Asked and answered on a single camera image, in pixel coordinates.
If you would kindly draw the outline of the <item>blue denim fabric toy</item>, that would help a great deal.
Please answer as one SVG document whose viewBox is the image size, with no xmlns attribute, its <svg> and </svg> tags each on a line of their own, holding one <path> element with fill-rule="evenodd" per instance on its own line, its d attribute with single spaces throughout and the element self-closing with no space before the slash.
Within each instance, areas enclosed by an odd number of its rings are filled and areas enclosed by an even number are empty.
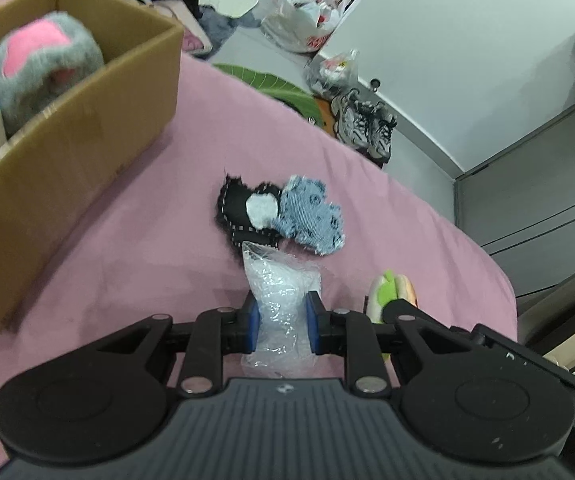
<svg viewBox="0 0 575 480">
<path fill-rule="evenodd" d="M 292 176 L 278 201 L 272 228 L 284 238 L 327 256 L 345 245 L 342 208 L 327 200 L 327 186 L 318 179 Z"/>
</svg>

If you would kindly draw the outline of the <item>grey pink plush paw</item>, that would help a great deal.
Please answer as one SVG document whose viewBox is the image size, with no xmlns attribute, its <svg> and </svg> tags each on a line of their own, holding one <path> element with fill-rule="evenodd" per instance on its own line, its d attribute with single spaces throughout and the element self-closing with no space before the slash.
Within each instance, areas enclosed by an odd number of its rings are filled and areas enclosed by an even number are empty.
<svg viewBox="0 0 575 480">
<path fill-rule="evenodd" d="M 0 112 L 8 136 L 105 65 L 93 35 L 66 12 L 18 27 L 0 42 Z"/>
</svg>

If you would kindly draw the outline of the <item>green orange plush toy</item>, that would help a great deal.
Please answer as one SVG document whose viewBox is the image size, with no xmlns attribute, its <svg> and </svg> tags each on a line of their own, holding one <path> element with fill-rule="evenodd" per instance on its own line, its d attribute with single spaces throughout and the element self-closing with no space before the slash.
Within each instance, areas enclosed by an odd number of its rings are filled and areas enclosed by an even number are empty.
<svg viewBox="0 0 575 480">
<path fill-rule="evenodd" d="M 386 270 L 372 282 L 368 296 L 365 297 L 365 314 L 372 323 L 383 324 L 384 308 L 398 299 L 417 306 L 417 294 L 409 278 Z"/>
</svg>

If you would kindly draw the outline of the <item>pink bed sheet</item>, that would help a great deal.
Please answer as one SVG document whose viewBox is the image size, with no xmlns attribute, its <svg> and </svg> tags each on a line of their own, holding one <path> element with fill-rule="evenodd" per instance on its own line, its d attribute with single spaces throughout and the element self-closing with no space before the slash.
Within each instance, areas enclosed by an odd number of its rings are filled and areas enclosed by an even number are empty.
<svg viewBox="0 0 575 480">
<path fill-rule="evenodd" d="M 240 304 L 245 274 L 214 220 L 227 174 L 249 185 L 294 174 L 325 183 L 346 233 L 318 262 L 327 307 L 361 309 L 374 278 L 391 270 L 441 323 L 516 337 L 510 281 L 473 240 L 293 110 L 184 56 L 166 132 L 84 216 L 0 333 L 0 385 L 147 315 L 190 321 Z"/>
</svg>

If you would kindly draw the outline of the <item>black stitched fabric toy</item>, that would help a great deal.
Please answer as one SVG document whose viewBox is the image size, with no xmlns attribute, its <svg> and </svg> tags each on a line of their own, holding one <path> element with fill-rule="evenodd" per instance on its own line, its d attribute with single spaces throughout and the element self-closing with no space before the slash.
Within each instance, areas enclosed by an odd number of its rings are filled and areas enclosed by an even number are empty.
<svg viewBox="0 0 575 480">
<path fill-rule="evenodd" d="M 244 242 L 278 248 L 282 235 L 273 221 L 278 218 L 281 193 L 271 182 L 250 188 L 241 177 L 225 176 L 217 198 L 216 221 L 238 256 Z"/>
</svg>

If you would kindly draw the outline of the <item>grey right sneaker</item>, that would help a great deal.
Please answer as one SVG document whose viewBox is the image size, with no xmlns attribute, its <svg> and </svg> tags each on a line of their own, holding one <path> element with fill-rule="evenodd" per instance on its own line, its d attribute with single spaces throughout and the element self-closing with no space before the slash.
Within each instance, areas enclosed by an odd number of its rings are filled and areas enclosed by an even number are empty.
<svg viewBox="0 0 575 480">
<path fill-rule="evenodd" d="M 382 104 L 376 104 L 370 118 L 368 156 L 375 165 L 383 168 L 391 159 L 391 137 L 397 118 Z"/>
</svg>

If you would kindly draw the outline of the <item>grey sneaker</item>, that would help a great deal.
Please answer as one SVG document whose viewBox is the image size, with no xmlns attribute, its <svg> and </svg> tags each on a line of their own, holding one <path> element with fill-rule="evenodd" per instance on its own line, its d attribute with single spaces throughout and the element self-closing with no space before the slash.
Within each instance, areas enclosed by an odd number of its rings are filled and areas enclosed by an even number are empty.
<svg viewBox="0 0 575 480">
<path fill-rule="evenodd" d="M 370 118 L 368 156 L 375 165 L 383 168 L 391 159 L 391 137 L 397 118 L 382 104 L 376 104 Z"/>
<path fill-rule="evenodd" d="M 374 106 L 360 99 L 359 90 L 353 88 L 335 96 L 331 101 L 336 138 L 353 150 L 365 154 L 370 145 L 371 122 Z"/>
</svg>

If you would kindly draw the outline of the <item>grey left sneaker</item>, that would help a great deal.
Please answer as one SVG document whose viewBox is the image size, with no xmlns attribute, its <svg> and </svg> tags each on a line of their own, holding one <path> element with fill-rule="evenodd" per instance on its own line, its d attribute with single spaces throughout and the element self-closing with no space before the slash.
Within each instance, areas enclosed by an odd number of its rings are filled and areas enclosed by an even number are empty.
<svg viewBox="0 0 575 480">
<path fill-rule="evenodd" d="M 374 106 L 360 99 L 359 90 L 353 88 L 335 96 L 331 101 L 336 138 L 353 150 L 365 154 L 370 145 L 371 122 Z"/>
</svg>

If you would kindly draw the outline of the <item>green leaf cartoon rug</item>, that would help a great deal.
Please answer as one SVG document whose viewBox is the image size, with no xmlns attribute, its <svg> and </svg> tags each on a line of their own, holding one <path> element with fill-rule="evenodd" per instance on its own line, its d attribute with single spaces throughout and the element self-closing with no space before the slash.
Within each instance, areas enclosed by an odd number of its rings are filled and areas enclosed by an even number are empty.
<svg viewBox="0 0 575 480">
<path fill-rule="evenodd" d="M 330 136 L 334 136 L 334 118 L 331 113 L 330 103 L 292 84 L 291 82 L 269 73 L 257 72 L 240 65 L 214 64 L 222 73 L 228 74 L 258 92 L 269 96 L 275 101 L 283 103 L 294 112 L 323 129 Z"/>
</svg>

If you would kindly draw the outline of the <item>grey wardrobe cabinet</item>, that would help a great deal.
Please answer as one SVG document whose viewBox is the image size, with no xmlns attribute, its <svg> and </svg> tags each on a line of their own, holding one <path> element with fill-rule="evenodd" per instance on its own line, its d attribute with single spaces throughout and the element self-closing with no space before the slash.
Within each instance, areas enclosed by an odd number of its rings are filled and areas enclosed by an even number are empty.
<svg viewBox="0 0 575 480">
<path fill-rule="evenodd" d="M 455 187 L 455 221 L 518 300 L 575 273 L 575 110 Z"/>
</svg>

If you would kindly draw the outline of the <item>brown cardboard box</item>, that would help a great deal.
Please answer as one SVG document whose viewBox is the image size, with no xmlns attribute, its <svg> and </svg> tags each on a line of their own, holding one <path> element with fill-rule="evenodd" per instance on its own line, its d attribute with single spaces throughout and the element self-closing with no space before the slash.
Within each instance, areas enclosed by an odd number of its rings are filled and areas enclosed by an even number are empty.
<svg viewBox="0 0 575 480">
<path fill-rule="evenodd" d="M 12 0 L 0 41 L 52 11 L 79 20 L 105 63 L 13 136 L 0 159 L 0 328 L 97 197 L 176 113 L 183 29 L 128 0 Z"/>
</svg>

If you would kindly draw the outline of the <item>small clear plastic bag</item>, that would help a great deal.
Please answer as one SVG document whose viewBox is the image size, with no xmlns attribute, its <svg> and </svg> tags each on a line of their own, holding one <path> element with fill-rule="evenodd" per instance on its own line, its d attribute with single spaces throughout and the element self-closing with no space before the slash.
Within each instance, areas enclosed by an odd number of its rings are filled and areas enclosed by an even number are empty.
<svg viewBox="0 0 575 480">
<path fill-rule="evenodd" d="M 305 81 L 319 98 L 331 100 L 358 82 L 359 51 L 351 49 L 331 58 L 317 54 L 305 67 Z"/>
</svg>

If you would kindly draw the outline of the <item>pink bear laptop bag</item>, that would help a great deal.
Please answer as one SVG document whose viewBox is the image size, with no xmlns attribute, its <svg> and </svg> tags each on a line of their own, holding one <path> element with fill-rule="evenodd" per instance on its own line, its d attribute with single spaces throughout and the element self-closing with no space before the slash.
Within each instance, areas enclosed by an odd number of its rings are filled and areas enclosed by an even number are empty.
<svg viewBox="0 0 575 480">
<path fill-rule="evenodd" d="M 153 8 L 161 15 L 172 18 L 183 26 L 183 52 L 194 56 L 206 56 L 212 51 L 212 43 L 205 30 L 182 0 L 155 1 Z"/>
</svg>

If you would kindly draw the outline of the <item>large white plastic bag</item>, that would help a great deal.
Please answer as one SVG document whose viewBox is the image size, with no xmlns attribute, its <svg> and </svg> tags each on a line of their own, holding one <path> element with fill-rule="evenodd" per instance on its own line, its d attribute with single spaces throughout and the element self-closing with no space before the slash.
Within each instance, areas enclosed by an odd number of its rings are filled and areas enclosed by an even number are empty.
<svg viewBox="0 0 575 480">
<path fill-rule="evenodd" d="M 283 50 L 317 52 L 341 21 L 347 0 L 273 0 L 261 20 L 263 33 Z"/>
</svg>

